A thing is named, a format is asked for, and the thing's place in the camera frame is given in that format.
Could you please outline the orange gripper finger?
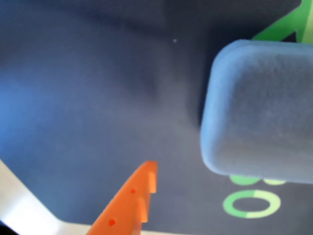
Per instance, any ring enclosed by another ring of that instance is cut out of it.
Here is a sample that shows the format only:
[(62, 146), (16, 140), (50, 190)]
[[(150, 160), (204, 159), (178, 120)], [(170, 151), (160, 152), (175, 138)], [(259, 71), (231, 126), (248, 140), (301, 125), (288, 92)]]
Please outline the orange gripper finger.
[(157, 191), (156, 161), (146, 161), (129, 177), (99, 215), (89, 235), (139, 235), (148, 222), (151, 194)]

